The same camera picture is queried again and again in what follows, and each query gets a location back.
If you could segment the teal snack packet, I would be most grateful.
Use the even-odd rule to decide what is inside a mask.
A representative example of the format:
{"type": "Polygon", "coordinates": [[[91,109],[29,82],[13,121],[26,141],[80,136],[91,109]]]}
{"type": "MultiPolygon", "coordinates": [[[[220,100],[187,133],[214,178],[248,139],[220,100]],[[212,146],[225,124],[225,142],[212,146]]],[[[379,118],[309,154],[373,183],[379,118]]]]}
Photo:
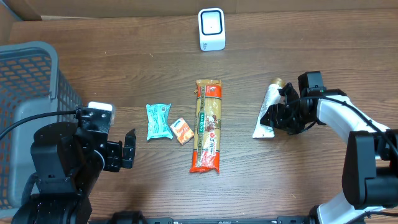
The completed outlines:
{"type": "Polygon", "coordinates": [[[146,105],[148,119],[147,140],[158,138],[173,139],[172,131],[167,123],[171,104],[146,105]]]}

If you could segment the white tube with gold cap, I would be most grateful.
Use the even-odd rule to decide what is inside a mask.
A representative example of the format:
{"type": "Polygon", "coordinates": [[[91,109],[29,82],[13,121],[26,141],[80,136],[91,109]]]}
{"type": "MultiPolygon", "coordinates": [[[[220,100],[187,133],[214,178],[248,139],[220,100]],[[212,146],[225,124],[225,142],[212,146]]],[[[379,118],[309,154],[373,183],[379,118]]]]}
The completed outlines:
{"type": "Polygon", "coordinates": [[[285,82],[281,78],[274,78],[271,80],[267,88],[264,100],[262,102],[259,116],[257,117],[256,126],[252,134],[253,139],[273,138],[274,130],[272,127],[261,124],[262,117],[266,114],[271,105],[278,104],[280,101],[279,89],[282,89],[285,82]]]}

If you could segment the orange snack packet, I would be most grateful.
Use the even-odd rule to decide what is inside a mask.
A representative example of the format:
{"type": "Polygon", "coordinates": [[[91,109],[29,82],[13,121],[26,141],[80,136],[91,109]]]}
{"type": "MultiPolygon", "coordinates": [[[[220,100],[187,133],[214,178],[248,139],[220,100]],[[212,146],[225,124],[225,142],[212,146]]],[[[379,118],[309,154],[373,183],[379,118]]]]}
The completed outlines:
{"type": "Polygon", "coordinates": [[[187,122],[183,118],[179,118],[176,120],[174,123],[170,125],[170,128],[174,135],[177,137],[177,141],[181,144],[184,145],[191,138],[194,137],[194,132],[191,130],[187,122]]]}

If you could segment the spaghetti pasta packet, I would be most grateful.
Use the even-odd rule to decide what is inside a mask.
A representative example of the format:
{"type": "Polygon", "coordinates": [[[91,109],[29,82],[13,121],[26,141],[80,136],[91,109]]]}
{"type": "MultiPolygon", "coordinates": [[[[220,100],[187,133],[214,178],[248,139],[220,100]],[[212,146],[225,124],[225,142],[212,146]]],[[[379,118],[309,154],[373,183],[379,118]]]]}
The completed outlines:
{"type": "Polygon", "coordinates": [[[221,102],[220,80],[197,80],[192,166],[190,172],[220,171],[221,102]]]}

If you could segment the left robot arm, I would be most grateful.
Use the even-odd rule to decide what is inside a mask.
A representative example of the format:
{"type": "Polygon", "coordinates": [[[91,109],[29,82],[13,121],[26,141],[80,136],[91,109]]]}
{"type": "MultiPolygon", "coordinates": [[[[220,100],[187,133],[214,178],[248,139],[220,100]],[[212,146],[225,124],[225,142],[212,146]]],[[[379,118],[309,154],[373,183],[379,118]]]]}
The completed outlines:
{"type": "Polygon", "coordinates": [[[15,224],[88,223],[89,196],[100,173],[133,167],[136,131],[124,141],[109,141],[112,111],[77,106],[63,114],[76,122],[48,124],[34,133],[35,172],[24,187],[15,224]]]}

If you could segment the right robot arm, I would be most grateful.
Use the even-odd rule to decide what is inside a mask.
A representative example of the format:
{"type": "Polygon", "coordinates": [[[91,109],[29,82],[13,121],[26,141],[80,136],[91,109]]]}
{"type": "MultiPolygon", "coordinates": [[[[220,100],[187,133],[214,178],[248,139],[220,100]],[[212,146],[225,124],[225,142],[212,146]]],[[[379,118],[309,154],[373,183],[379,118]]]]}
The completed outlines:
{"type": "Polygon", "coordinates": [[[327,125],[346,143],[342,191],[314,206],[307,216],[279,216],[277,223],[364,223],[373,215],[396,217],[397,130],[360,111],[340,89],[328,89],[319,71],[298,77],[298,90],[275,78],[269,85],[257,127],[262,138],[279,129],[289,135],[327,125]]]}

